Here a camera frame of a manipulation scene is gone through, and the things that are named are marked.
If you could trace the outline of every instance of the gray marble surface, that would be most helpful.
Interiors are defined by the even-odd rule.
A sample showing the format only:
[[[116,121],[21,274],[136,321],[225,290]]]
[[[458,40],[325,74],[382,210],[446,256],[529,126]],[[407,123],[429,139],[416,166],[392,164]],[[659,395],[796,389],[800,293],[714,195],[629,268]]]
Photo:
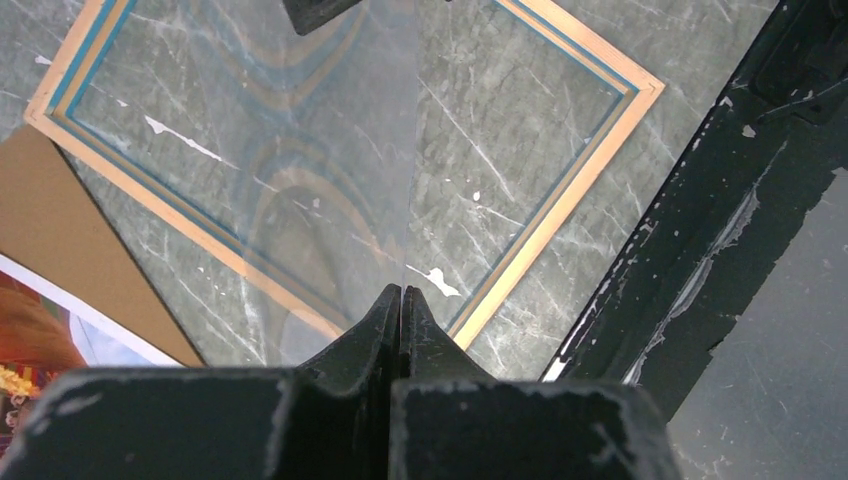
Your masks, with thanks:
[[[476,361],[504,378],[535,378],[541,373],[775,0],[560,3],[667,88],[469,349]],[[0,138],[20,125],[21,112],[46,71],[44,64],[55,54],[79,8],[75,0],[0,4],[4,66]],[[418,17],[419,67],[417,81],[413,80],[418,89],[418,155],[403,278],[424,289],[437,318],[446,323],[486,275],[510,235],[532,214],[613,98],[597,79],[488,1],[418,2]],[[228,190],[232,181],[227,180],[226,165],[210,162],[208,155],[198,156],[196,149],[185,148],[185,142],[150,136],[143,115],[227,159],[238,158],[233,132],[251,119],[236,112],[228,130],[227,124],[210,119],[232,105],[219,103],[215,112],[210,107],[214,102],[192,97],[208,94],[210,85],[208,78],[203,84],[202,69],[192,66],[197,58],[192,48],[197,47],[190,38],[179,38],[185,37],[185,31],[180,32],[185,25],[155,9],[140,10],[131,22],[137,25],[139,38],[147,35],[159,42],[146,49],[128,42],[124,48],[137,53],[135,61],[124,69],[124,77],[121,67],[109,70],[107,62],[104,75],[113,75],[112,80],[95,78],[99,90],[87,93],[79,117],[101,133],[118,137],[116,144],[152,147],[152,154],[142,160],[160,163],[148,166],[156,167],[158,175],[193,201],[209,209],[217,205],[216,218],[237,229],[242,207],[236,205],[234,210],[233,199],[240,197]],[[143,61],[157,48],[168,51],[156,57],[159,61],[195,68],[196,73],[169,76],[162,73],[166,71],[162,65]],[[134,77],[147,81],[133,83]],[[344,99],[335,101],[344,104]],[[385,130],[377,120],[363,124],[367,136]],[[161,163],[174,155],[193,159],[194,165],[207,164],[203,181]],[[250,282],[85,165],[75,165],[210,363],[294,363],[325,343],[298,322],[277,322],[276,330],[269,330],[264,319],[286,318],[289,312],[275,307]],[[298,213],[301,221],[317,223],[316,212],[306,213]],[[422,275],[436,268],[444,274],[441,289],[436,285],[440,282]],[[339,268],[325,270],[332,273]],[[321,280],[320,272],[315,275],[317,284],[334,283]],[[453,294],[451,288],[458,295],[444,294],[443,290]]]

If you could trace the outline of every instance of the picture frame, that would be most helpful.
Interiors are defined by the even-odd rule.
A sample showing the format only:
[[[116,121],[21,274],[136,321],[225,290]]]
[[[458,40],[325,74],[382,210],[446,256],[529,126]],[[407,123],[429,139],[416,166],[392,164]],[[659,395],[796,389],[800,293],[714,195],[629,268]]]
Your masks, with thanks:
[[[551,0],[496,1],[620,96],[572,167],[562,173],[448,328],[464,349],[506,300],[664,88],[661,81]],[[273,265],[260,265],[261,259],[246,260],[253,257],[249,252],[245,255],[234,235],[74,120],[74,107],[134,4],[135,0],[85,2],[33,95],[25,120],[224,265],[249,278],[274,301],[297,312],[328,338],[338,337],[342,333],[339,325],[345,321],[332,305]]]

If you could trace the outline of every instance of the clear acrylic panel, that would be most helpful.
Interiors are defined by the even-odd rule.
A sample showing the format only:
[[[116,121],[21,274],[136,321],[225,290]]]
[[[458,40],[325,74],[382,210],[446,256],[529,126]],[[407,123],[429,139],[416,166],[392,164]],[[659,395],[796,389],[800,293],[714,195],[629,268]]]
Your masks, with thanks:
[[[369,0],[301,37],[278,1],[138,2],[75,108],[244,258],[269,364],[309,358],[403,285],[414,13]]]

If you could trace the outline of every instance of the white paint chip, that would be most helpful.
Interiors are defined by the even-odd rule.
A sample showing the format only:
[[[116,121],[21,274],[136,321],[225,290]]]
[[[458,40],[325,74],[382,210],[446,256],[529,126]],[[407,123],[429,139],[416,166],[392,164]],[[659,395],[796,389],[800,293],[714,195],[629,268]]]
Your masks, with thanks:
[[[209,158],[218,160],[219,162],[224,163],[226,165],[229,165],[229,166],[235,168],[236,170],[238,170],[238,167],[236,167],[235,165],[231,164],[230,162],[224,160],[223,158],[221,158],[220,155],[210,152],[209,150],[207,150],[206,148],[201,146],[199,143],[194,141],[194,139],[188,138],[188,137],[182,135],[181,133],[172,130],[170,127],[168,127],[164,123],[162,123],[158,120],[155,120],[153,118],[150,118],[147,115],[144,116],[144,120],[147,122],[148,125],[150,125],[150,128],[153,129],[154,134],[159,135],[159,134],[168,132],[171,135],[182,140],[182,142],[185,143],[186,145],[188,145],[189,147],[191,147],[191,148],[197,150],[198,152],[202,153],[203,155],[206,155]]]
[[[445,283],[445,274],[442,272],[440,268],[431,268],[430,273],[425,274],[421,270],[413,267],[412,265],[407,265],[406,268],[412,270],[413,272],[421,275],[426,278],[430,283],[436,286],[442,295],[446,297],[459,297],[459,290],[453,288],[452,286]]]

